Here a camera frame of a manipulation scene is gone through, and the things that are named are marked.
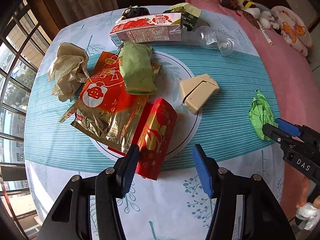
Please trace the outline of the white gloved hand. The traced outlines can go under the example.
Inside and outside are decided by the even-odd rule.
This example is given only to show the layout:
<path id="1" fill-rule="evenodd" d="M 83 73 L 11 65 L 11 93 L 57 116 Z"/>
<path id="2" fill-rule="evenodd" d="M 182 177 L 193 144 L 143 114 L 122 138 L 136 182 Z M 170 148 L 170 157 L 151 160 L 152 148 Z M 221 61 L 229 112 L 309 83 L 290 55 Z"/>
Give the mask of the white gloved hand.
<path id="1" fill-rule="evenodd" d="M 319 222 L 319 199 L 318 196 L 313 203 L 307 202 L 304 206 L 299 207 L 296 211 L 296 218 L 306 221 L 304 230 L 312 230 Z"/>

